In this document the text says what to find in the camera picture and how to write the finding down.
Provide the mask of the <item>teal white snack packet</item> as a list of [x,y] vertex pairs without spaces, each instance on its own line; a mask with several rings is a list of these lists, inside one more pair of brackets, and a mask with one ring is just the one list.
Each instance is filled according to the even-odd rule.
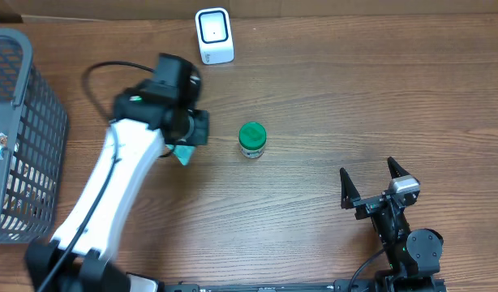
[[195,152],[194,146],[186,146],[186,145],[174,146],[171,144],[167,144],[165,147],[168,149],[167,154],[176,157],[178,161],[184,166],[189,164],[191,157]]

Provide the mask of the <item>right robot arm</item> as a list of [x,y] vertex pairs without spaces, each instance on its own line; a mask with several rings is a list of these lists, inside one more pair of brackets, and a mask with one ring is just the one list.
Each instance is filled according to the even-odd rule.
[[[393,157],[387,159],[391,181],[381,194],[362,198],[346,169],[340,169],[341,208],[353,209],[358,220],[369,218],[382,248],[359,266],[349,280],[336,280],[335,291],[445,291],[440,271],[444,240],[433,229],[412,230],[404,211],[416,203],[420,181]],[[375,259],[386,255],[388,270],[372,279],[359,280],[360,273]]]

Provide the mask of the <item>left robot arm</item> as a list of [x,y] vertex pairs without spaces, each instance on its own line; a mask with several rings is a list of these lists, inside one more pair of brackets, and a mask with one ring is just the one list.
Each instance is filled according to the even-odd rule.
[[48,243],[31,242],[25,262],[36,291],[163,291],[163,281],[125,273],[114,261],[135,198],[152,165],[208,142],[209,114],[196,103],[198,68],[161,53],[149,79],[125,88],[80,198]]

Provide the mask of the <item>green lid jar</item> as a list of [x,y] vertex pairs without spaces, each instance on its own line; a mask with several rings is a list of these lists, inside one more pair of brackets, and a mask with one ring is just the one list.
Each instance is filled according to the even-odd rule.
[[238,132],[238,142],[242,155],[256,159],[264,153],[267,132],[260,123],[245,123]]

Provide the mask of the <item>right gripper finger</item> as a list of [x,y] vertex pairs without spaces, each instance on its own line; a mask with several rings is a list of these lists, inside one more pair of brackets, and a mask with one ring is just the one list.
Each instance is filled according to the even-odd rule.
[[387,164],[392,179],[410,175],[393,157],[387,158]]
[[340,168],[340,179],[341,207],[343,209],[352,209],[354,208],[354,204],[361,200],[361,196],[345,168]]

